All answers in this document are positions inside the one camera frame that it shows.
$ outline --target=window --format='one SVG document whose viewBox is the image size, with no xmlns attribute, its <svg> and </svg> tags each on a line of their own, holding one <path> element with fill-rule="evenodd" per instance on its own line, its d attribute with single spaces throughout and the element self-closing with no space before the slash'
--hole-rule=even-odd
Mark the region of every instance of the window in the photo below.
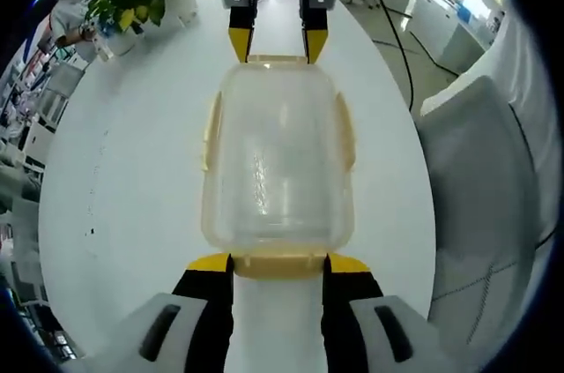
<svg viewBox="0 0 564 373">
<path fill-rule="evenodd" d="M 463 0 L 462 4 L 466 7 L 476 18 L 487 19 L 491 10 L 484 4 L 482 0 Z"/>
</svg>

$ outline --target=white cabinet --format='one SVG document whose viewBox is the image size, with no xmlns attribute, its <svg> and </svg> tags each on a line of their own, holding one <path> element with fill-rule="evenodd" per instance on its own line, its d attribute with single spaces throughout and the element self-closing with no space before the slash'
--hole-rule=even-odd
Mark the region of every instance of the white cabinet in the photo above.
<svg viewBox="0 0 564 373">
<path fill-rule="evenodd" d="M 456 74 L 467 71 L 485 51 L 444 2 L 417 0 L 408 29 L 437 65 Z"/>
</svg>

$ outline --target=white chair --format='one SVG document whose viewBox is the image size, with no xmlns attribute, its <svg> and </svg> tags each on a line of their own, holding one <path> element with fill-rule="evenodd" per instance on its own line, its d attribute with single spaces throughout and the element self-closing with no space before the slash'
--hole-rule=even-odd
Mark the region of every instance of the white chair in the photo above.
<svg viewBox="0 0 564 373">
<path fill-rule="evenodd" d="M 417 121 L 437 256 L 429 321 L 479 368 L 512 332 L 541 230 L 531 153 L 510 106 L 480 77 Z"/>
<path fill-rule="evenodd" d="M 24 144 L 23 153 L 26 156 L 24 166 L 33 171 L 37 171 L 35 163 L 40 163 L 43 168 L 47 164 L 47 157 L 51 141 L 55 134 L 49 131 L 45 126 L 41 126 L 35 120 L 29 128 L 26 143 Z"/>
<path fill-rule="evenodd" d="M 39 257 L 39 204 L 14 198 L 12 274 L 21 305 L 48 305 Z"/>
<path fill-rule="evenodd" d="M 84 74 L 83 70 L 65 62 L 60 62 L 49 73 L 50 77 L 36 106 L 47 126 L 56 129 L 69 98 Z"/>
</svg>

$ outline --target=desk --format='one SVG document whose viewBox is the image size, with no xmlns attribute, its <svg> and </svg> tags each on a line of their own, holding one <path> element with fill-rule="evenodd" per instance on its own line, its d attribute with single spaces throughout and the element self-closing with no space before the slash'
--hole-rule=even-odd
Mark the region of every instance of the desk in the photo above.
<svg viewBox="0 0 564 373">
<path fill-rule="evenodd" d="M 86 71 L 50 147 L 40 254 L 48 298 L 88 354 L 189 261 L 217 250 L 200 232 L 204 128 L 235 64 L 220 0 L 168 40 L 140 42 Z M 298 0 L 262 0 L 251 54 L 302 55 Z M 341 252 L 363 260 L 382 291 L 427 316 L 434 212 L 411 116 L 376 46 L 339 2 L 318 64 L 352 112 L 356 227 Z"/>
</svg>

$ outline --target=plastic container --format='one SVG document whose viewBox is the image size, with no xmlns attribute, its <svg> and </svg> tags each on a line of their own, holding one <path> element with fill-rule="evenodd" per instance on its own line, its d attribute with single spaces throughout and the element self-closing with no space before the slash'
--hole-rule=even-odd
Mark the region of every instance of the plastic container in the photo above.
<svg viewBox="0 0 564 373">
<path fill-rule="evenodd" d="M 327 253 L 353 231 L 348 110 L 303 57 L 229 71 L 205 137 L 202 229 L 235 256 Z"/>
</svg>

